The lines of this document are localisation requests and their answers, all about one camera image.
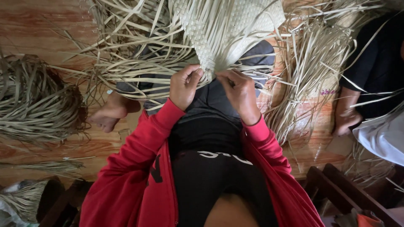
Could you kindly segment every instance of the bare foot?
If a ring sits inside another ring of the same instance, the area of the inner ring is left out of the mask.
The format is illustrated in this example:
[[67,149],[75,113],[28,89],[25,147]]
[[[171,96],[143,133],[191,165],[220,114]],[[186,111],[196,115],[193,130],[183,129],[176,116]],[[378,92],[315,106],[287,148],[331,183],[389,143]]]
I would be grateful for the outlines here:
[[356,125],[362,121],[363,117],[355,110],[345,110],[343,113],[335,113],[335,130],[334,136],[349,135],[351,130],[349,127]]
[[101,109],[91,115],[88,120],[96,123],[105,133],[112,132],[116,123],[128,114],[125,106],[112,105],[106,102]]

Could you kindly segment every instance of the red sleeve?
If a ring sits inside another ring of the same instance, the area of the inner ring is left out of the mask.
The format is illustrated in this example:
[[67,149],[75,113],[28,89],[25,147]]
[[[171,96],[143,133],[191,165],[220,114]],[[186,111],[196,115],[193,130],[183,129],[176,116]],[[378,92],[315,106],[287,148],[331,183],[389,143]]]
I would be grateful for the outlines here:
[[119,153],[107,158],[108,164],[87,193],[81,209],[81,227],[126,226],[125,222],[133,218],[133,210],[140,207],[158,150],[183,115],[168,99],[157,114],[139,121]]
[[275,133],[265,124],[261,116],[260,121],[253,126],[247,126],[243,122],[248,141],[261,153],[266,161],[275,169],[290,174],[292,168],[288,159],[283,156],[282,148],[275,139]]

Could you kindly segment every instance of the wrist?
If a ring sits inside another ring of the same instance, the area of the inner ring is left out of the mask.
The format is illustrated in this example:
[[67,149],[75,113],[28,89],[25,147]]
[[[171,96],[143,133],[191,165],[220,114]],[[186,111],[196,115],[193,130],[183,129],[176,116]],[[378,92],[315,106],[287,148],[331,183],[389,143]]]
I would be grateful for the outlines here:
[[239,115],[240,115],[241,120],[247,126],[255,125],[256,123],[258,123],[260,121],[261,116],[262,116],[258,107],[250,109],[250,111],[240,112]]

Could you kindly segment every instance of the gray pants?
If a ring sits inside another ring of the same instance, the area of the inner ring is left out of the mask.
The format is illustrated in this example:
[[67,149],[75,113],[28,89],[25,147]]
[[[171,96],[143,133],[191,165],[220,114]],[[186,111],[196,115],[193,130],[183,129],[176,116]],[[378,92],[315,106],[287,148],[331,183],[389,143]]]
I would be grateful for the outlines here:
[[[247,51],[242,57],[248,57],[252,55],[262,55],[262,54],[271,54],[274,53],[274,49],[270,43],[267,41],[261,41],[256,46]],[[255,57],[246,60],[242,60],[243,65],[255,66],[255,65],[273,65],[275,60],[274,56],[266,56],[266,57]],[[142,77],[147,78],[170,78],[168,75],[155,75],[155,74],[146,74]],[[259,81],[262,84],[265,84],[267,78],[263,77],[262,80]],[[139,83],[139,89],[144,90],[147,88],[155,88],[161,86],[167,86],[166,84],[154,84],[154,83]],[[134,89],[128,85],[126,82],[118,82],[116,83],[116,87],[122,91],[133,92]],[[259,84],[256,83],[256,88],[262,88]],[[154,92],[168,92],[169,89],[158,90]],[[167,98],[157,99],[159,103],[165,103]],[[146,101],[144,104],[145,109],[150,109],[157,106],[157,104],[152,103],[150,101]],[[156,114],[159,109],[147,111],[148,115]],[[241,126],[241,122],[239,119],[239,115],[236,110],[231,106],[229,99],[226,97],[226,93],[224,91],[223,86],[218,80],[213,80],[211,83],[201,87],[196,90],[195,98],[192,101],[191,105],[187,108],[185,116],[183,116],[178,123],[186,122],[188,120],[200,118],[200,117],[220,117],[227,118],[231,122],[235,124],[237,128]]]

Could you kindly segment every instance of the black sleeve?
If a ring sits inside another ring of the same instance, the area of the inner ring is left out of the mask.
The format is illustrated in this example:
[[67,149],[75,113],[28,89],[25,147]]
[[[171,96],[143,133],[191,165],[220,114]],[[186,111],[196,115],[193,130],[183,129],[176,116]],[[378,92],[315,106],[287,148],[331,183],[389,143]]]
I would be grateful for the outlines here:
[[[355,59],[359,56],[359,53],[369,42],[370,38],[374,35],[375,31],[379,27],[375,28],[375,24],[372,21],[365,25],[358,34],[356,50],[347,59],[346,67],[349,67]],[[366,81],[372,71],[372,67],[375,64],[378,53],[377,36],[370,42],[363,53],[355,61],[355,63],[344,71],[343,75],[356,84],[358,87],[364,89]],[[344,77],[341,77],[339,85],[351,90],[360,91],[352,83],[347,81]]]

